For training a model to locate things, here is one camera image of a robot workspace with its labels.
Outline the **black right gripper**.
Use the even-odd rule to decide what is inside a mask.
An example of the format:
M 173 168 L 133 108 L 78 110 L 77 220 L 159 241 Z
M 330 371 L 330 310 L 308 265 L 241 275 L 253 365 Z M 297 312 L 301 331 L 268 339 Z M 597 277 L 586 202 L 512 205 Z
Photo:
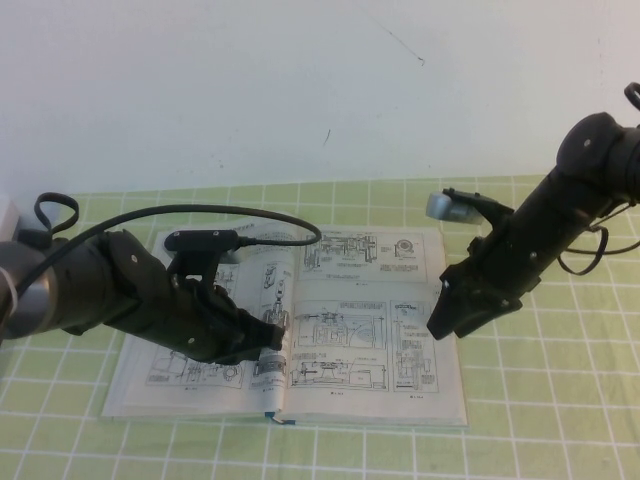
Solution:
M 544 238 L 533 233 L 491 233 L 474 238 L 468 256 L 440 275 L 442 288 L 427 322 L 435 340 L 464 338 L 522 308 L 540 282 Z

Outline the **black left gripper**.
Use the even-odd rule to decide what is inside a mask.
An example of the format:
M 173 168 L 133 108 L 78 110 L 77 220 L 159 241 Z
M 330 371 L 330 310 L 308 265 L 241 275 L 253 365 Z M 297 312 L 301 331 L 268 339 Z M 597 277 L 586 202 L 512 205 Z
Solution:
M 235 365 L 281 349 L 285 333 L 238 307 L 224 289 L 187 280 L 150 315 L 143 338 L 192 360 Z

